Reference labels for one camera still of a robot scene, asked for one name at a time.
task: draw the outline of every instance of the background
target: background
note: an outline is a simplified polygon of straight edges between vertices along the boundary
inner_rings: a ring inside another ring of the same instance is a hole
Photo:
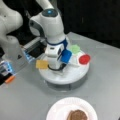
[[[29,16],[42,11],[35,0],[4,0],[21,13],[24,24],[11,33],[24,45],[33,36],[29,30]],[[120,0],[57,0],[62,13],[65,33],[70,31],[120,48]]]

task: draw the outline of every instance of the yellow object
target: yellow object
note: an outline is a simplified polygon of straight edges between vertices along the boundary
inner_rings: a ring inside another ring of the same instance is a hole
[[[48,69],[48,61],[45,60],[37,60],[36,61],[37,69]]]

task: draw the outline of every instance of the brown food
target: brown food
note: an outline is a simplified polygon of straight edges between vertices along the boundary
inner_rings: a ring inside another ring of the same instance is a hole
[[[81,110],[71,111],[67,120],[87,120],[86,114]]]

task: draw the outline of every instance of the colorful button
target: colorful button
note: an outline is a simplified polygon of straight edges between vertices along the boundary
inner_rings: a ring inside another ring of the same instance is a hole
[[[90,62],[90,56],[89,55],[83,55],[79,58],[79,63],[80,64],[83,64],[83,65],[86,65]]]
[[[78,45],[72,45],[70,47],[70,51],[73,53],[73,54],[77,54],[80,52],[80,47]]]
[[[52,11],[51,11],[51,10],[49,10],[49,11],[48,11],[48,14],[51,14],[51,13],[52,13]]]
[[[48,61],[45,60],[37,60],[36,61],[37,69],[48,69]]]
[[[69,50],[64,50],[64,51],[62,52],[61,62],[68,64],[71,56],[72,56],[71,51],[69,51]]]

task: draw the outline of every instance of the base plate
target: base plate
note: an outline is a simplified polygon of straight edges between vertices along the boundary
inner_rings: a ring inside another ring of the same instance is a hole
[[[71,84],[57,85],[57,84],[53,84],[47,81],[45,81],[45,83],[51,89],[54,89],[60,92],[67,92],[67,91],[72,91],[74,89],[79,88],[86,80],[87,80],[87,74],[82,79],[78,80],[77,82],[71,83]]]
[[[81,80],[87,74],[89,69],[89,63],[86,65],[81,65],[78,63],[79,57],[84,54],[84,52],[79,52],[76,56],[73,55],[71,57],[70,63],[61,72],[55,72],[50,69],[39,69],[39,72],[47,82],[52,84],[67,85],[75,83],[78,80]],[[43,54],[40,59],[47,60],[47,56]]]

